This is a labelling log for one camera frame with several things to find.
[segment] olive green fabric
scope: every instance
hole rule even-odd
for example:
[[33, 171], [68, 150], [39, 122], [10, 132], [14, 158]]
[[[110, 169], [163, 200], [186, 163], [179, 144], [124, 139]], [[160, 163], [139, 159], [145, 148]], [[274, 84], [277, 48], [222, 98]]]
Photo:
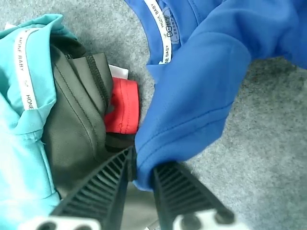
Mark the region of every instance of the olive green fabric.
[[[62, 197], [101, 162], [105, 149], [103, 116], [112, 91], [112, 77], [104, 54], [74, 58], [51, 47], [57, 102], [47, 119], [43, 141], [56, 189]], [[94, 80], [93, 74], [100, 77]]]

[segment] stitching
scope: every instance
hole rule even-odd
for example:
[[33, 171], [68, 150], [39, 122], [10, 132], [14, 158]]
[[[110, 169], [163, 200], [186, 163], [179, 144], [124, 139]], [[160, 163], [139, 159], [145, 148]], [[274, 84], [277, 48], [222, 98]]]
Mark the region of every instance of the stitching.
[[128, 117], [127, 117], [127, 125], [126, 125], [126, 131], [125, 134], [127, 134], [127, 130], [128, 130], [128, 126], [129, 126], [129, 121], [130, 121], [130, 100], [129, 100], [129, 95], [128, 95], [128, 91], [126, 90], [126, 96], [127, 96], [127, 102], [128, 102]]
[[[125, 112], [125, 103], [124, 103], [124, 97], [123, 97], [123, 92], [122, 92], [122, 88], [121, 88], [121, 80], [119, 80], [119, 88], [120, 88], [120, 95], [121, 95], [121, 103], [123, 104], [123, 108], [124, 108], [124, 112]], [[120, 133], [122, 132], [122, 128], [123, 128], [123, 122], [124, 122], [124, 113], [121, 116], [121, 123], [120, 123]]]
[[205, 116], [205, 115], [207, 115], [207, 114], [209, 114], [209, 113], [211, 113], [211, 112], [215, 112], [215, 111], [218, 111], [218, 110], [221, 110], [221, 109], [225, 109], [225, 108], [229, 107], [230, 105], [232, 105], [233, 102], [234, 102], [234, 101], [232, 101], [231, 103], [229, 103], [229, 104], [226, 105], [226, 106], [223, 106], [223, 107], [220, 107], [220, 108], [217, 108], [217, 109], [209, 110], [209, 111], [207, 111], [207, 112], [205, 112], [205, 113], [203, 113], [203, 114], [201, 114], [201, 115], [199, 115], [199, 116], [193, 117], [193, 118], [191, 118], [191, 119], [189, 119], [189, 120], [187, 120], [187, 121], [184, 121], [184, 122], [182, 122], [182, 123], [180, 123], [180, 124], [178, 124], [178, 125], [174, 125], [174, 126], [172, 126], [172, 127], [170, 127], [170, 128], [167, 128], [166, 130], [163, 130], [163, 131], [161, 131], [161, 132], [155, 134], [152, 138], [150, 138], [148, 141], [146, 141], [146, 142], [140, 147], [139, 151], [141, 151], [142, 148], [143, 148], [149, 141], [151, 141], [153, 138], [155, 138], [156, 136], [158, 136], [158, 135], [160, 135], [160, 134], [163, 134], [163, 133], [165, 133], [165, 132], [167, 132], [167, 131], [169, 131], [169, 130], [172, 130], [172, 129], [178, 127], [178, 126], [184, 125], [184, 124], [186, 124], [186, 123], [188, 123], [188, 122], [190, 122], [190, 121], [192, 121], [192, 120], [194, 120], [194, 119], [197, 119], [197, 118], [200, 118], [200, 117], [202, 117], [202, 116]]
[[203, 21], [203, 18], [201, 16], [200, 12], [198, 11], [195, 2], [193, 0], [188, 0], [188, 3], [190, 4], [192, 11], [194, 12], [194, 15], [196, 16], [196, 14], [197, 14], [198, 18], [196, 17], [196, 21], [197, 21], [197, 24], [199, 25]]
[[101, 79], [101, 74], [100, 74], [100, 72], [97, 68], [96, 61], [95, 61], [95, 59], [92, 55], [86, 56], [85, 58], [86, 58], [88, 66], [89, 66], [89, 69], [91, 71], [92, 77], [94, 79], [95, 85], [97, 86], [100, 97], [102, 98], [102, 100], [105, 104], [105, 110], [107, 110], [107, 107], [108, 107], [107, 101], [109, 99], [108, 99], [108, 96], [107, 96], [107, 92], [102, 92], [102, 90], [105, 90], [105, 84]]
[[[73, 92], [71, 91], [71, 88], [69, 87], [69, 85], [68, 85], [67, 81], [65, 80], [63, 74], [61, 73], [61, 71], [59, 70], [59, 68], [58, 68], [58, 66], [57, 66], [56, 64], [55, 64], [55, 67], [57, 68], [57, 70], [58, 70], [58, 72], [60, 73], [61, 77], [63, 78], [63, 80], [64, 80], [64, 82], [65, 82], [67, 88], [69, 89], [69, 91], [71, 92], [71, 94], [72, 94], [72, 96], [74, 97], [75, 101], [77, 102], [77, 104], [78, 104], [79, 107], [81, 108], [81, 110], [82, 110], [82, 112], [84, 113], [86, 119], [87, 119], [88, 122], [90, 123], [90, 125], [91, 125], [91, 127], [92, 127], [92, 129], [93, 129], [93, 132], [95, 133], [95, 130], [94, 130], [94, 128], [93, 128], [93, 125], [92, 125], [90, 119], [88, 118], [88, 116], [86, 115], [85, 111], [83, 110], [83, 108], [81, 107], [80, 103], [78, 102], [77, 98], [75, 97], [75, 95], [74, 95]], [[81, 119], [80, 119], [80, 117], [78, 116], [78, 114], [76, 113], [76, 111], [73, 109], [72, 105], [70, 104], [70, 102], [69, 102], [68, 98], [66, 97], [66, 95], [64, 94], [64, 92], [63, 92], [63, 95], [65, 96], [65, 98], [66, 98], [68, 104], [71, 106], [72, 110], [73, 110], [74, 113], [77, 115], [79, 121], [81, 122], [83, 128], [85, 129], [86, 134], [87, 134], [87, 136], [88, 136], [88, 138], [89, 138], [89, 140], [90, 140], [90, 143], [91, 143], [93, 157], [94, 157], [94, 159], [96, 160], [96, 157], [95, 157], [95, 155], [94, 155], [93, 142], [92, 142], [92, 139], [90, 138], [90, 135], [89, 135], [87, 129], [85, 128], [85, 125], [84, 125], [83, 122], [81, 121]]]
[[182, 139], [182, 138], [185, 138], [186, 136], [188, 136], [188, 135], [190, 135], [190, 134], [193, 134], [193, 133], [195, 133], [196, 131], [198, 131], [198, 130], [200, 130], [200, 129], [202, 129], [202, 128], [205, 128], [205, 127], [208, 126], [208, 125], [211, 125], [211, 124], [213, 124], [213, 123], [222, 121], [222, 120], [224, 120], [224, 119], [226, 119], [226, 118], [227, 118], [227, 116], [224, 117], [224, 118], [222, 118], [222, 119], [219, 119], [219, 120], [215, 120], [215, 121], [209, 122], [209, 123], [207, 123], [207, 124], [205, 124], [205, 125], [203, 125], [203, 126], [197, 128], [197, 129], [195, 129], [195, 130], [193, 130], [193, 131], [191, 131], [191, 132], [189, 132], [189, 133], [187, 133], [187, 134], [185, 134], [185, 135], [182, 135], [182, 136], [176, 138], [175, 140], [172, 140], [172, 141], [170, 141], [170, 142], [167, 142], [167, 143], [165, 143], [164, 145], [162, 145], [162, 146], [156, 148], [155, 150], [153, 150], [153, 151], [143, 160], [143, 162], [139, 165], [138, 170], [143, 166], [143, 164], [148, 160], [148, 158], [150, 158], [154, 153], [156, 153], [158, 150], [160, 150], [160, 149], [163, 148], [164, 146], [166, 146], [166, 145], [168, 145], [168, 144], [171, 144], [171, 143], [173, 143], [173, 142], [175, 142], [175, 141], [178, 141], [178, 140], [180, 140], [180, 139]]

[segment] white label tape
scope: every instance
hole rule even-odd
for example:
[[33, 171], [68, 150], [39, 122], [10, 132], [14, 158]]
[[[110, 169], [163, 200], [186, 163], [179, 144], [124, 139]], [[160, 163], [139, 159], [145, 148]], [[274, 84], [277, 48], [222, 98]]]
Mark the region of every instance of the white label tape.
[[167, 36], [166, 22], [162, 10], [156, 0], [144, 0], [160, 31], [163, 43], [163, 60], [159, 64], [165, 64], [171, 61], [172, 58], [172, 41]]
[[39, 28], [30, 28], [21, 31], [17, 35], [14, 44], [15, 68], [21, 93], [21, 99], [25, 110], [37, 109], [36, 98], [33, 90], [25, 50], [29, 35], [37, 30], [39, 30]]

